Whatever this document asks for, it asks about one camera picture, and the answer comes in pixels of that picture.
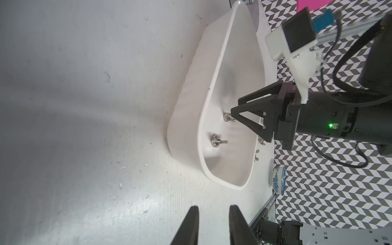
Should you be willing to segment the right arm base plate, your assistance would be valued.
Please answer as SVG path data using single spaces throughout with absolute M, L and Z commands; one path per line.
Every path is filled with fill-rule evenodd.
M 263 220 L 260 223 L 259 237 L 271 245 L 303 245 L 300 239 L 300 229 L 303 224 L 299 221 L 282 221 L 274 223 Z

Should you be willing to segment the white storage box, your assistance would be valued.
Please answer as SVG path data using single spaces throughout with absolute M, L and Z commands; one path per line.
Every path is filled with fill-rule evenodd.
M 265 85 L 262 52 L 242 1 L 204 31 L 167 129 L 168 147 L 182 165 L 222 186 L 241 190 L 253 171 L 257 135 L 224 113 Z M 217 148 L 213 134 L 227 140 Z

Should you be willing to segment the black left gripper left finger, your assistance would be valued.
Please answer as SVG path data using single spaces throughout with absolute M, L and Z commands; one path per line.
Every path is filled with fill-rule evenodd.
M 191 206 L 171 245 L 197 245 L 199 238 L 199 207 Z

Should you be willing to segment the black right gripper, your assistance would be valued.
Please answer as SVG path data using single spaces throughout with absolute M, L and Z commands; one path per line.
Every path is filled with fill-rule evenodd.
M 276 94 L 277 99 L 258 99 Z M 292 150 L 303 106 L 296 84 L 278 81 L 239 98 L 231 115 L 266 142 L 274 138 L 281 142 L 283 150 Z

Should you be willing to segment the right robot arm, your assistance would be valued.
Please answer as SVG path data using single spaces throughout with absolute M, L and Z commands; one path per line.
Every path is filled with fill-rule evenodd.
M 303 9 L 266 37 L 273 60 L 285 59 L 293 81 L 276 82 L 238 100 L 231 116 L 267 142 L 293 147 L 295 134 L 392 144 L 392 14 L 386 13 L 350 47 L 332 72 L 338 92 L 311 91 L 309 79 L 323 77 L 326 55 L 316 49 L 314 21 Z M 342 67 L 366 44 L 371 51 L 355 88 L 338 78 Z

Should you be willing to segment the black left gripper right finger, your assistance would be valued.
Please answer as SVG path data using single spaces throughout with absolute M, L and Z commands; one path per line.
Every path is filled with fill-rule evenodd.
M 231 205 L 229 209 L 229 232 L 231 245 L 258 245 L 258 241 L 237 205 Z

